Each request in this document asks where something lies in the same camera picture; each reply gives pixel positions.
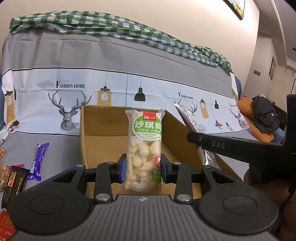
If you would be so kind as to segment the silver foil snack bar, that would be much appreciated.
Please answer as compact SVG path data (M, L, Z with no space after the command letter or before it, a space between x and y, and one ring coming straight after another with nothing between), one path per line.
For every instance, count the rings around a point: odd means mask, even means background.
M180 105L179 103L175 103L175 107L180 114L183 122L185 123L185 126L190 132L202 133L202 130L194 117L194 113L197 111L198 108L196 105L194 105L194 108L188 109L183 105ZM202 149L199 145L196 146L203 166L212 166L218 170L221 170L212 152Z

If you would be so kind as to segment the green white sachima snack pack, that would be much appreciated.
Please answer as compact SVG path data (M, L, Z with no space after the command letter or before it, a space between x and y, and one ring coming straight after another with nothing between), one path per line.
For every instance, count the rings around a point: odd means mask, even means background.
M162 119L165 112L162 109L156 113L132 109L125 114L128 117L128 140L122 193L160 194Z

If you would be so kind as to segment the long red snack packet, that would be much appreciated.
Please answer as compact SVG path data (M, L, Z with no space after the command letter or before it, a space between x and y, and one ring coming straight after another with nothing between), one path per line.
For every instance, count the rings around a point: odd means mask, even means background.
M16 233L16 229L6 210L1 211L0 216L0 238L1 240L8 240Z

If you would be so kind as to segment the brown cardboard box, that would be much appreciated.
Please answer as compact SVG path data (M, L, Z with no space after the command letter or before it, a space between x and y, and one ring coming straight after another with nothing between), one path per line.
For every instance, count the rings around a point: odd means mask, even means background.
M174 194L174 184L164 184L160 155L201 169L198 149L187 141L188 129L168 111L87 105L81 109L82 162L95 168L117 162L126 154L123 184L112 184L114 194Z

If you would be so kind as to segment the dark jacket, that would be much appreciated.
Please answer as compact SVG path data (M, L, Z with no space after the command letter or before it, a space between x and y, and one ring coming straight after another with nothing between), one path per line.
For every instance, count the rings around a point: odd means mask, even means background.
M263 96L256 96L252 100L255 125L262 133L276 131L280 126L280 119L273 104Z

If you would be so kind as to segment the orange cushion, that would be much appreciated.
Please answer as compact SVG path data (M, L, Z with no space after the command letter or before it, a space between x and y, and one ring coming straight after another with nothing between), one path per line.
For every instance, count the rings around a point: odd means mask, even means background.
M274 136L272 133L262 133L259 128L255 125L254 113L252 108L253 100L248 97L241 97L240 100L237 102L238 109L246 119L252 135L258 139L259 141L263 142L271 142L274 140Z

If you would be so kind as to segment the purple chocolate bar wrapper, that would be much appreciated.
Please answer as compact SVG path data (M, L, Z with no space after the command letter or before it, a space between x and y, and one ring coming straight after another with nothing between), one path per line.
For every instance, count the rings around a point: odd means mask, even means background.
M45 151L49 145L50 143L37 144L36 155L30 168L30 172L27 174L27 180L41 181L41 164Z

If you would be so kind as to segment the black gold snack pack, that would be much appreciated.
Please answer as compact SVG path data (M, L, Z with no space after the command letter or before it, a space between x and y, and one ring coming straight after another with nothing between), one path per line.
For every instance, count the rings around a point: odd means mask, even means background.
M23 191L29 169L12 166L8 182L4 188L1 207L8 209L11 199Z

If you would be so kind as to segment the round peanut brittle pack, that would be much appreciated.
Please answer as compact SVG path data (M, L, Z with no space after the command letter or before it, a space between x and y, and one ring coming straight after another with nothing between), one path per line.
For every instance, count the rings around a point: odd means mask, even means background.
M5 162L0 162L0 191L5 189L9 177L8 166Z

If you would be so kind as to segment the small yellow red snack packet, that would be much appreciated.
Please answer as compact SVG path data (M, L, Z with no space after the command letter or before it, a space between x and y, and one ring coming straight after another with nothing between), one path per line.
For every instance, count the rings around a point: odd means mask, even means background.
M0 147L0 160L2 160L5 153L6 153L6 149L4 149L3 147Z

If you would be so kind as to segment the blue fabric sofa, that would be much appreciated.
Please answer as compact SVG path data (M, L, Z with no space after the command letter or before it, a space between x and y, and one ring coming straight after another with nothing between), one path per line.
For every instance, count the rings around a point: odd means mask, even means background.
M1 88L1 78L0 78L0 130L3 129L3 127L5 126L5 122L4 122L4 94Z

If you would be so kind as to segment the green checkered cloth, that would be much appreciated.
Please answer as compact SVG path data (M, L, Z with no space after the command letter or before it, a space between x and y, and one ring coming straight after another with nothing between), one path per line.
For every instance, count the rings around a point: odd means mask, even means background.
M208 47L186 43L145 24L112 14L95 11L52 11L15 16L11 19L12 33L30 28L43 28L59 33L102 35L133 41L232 72L230 62Z

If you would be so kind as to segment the small framed wall picture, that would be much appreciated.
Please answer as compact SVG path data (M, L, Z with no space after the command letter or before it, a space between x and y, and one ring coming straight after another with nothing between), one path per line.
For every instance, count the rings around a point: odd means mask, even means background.
M273 57L272 61L271 61L271 66L270 66L270 69L269 69L269 77L270 77L271 80L273 80L273 78L274 78L275 69L276 69L276 61L275 61L275 59Z

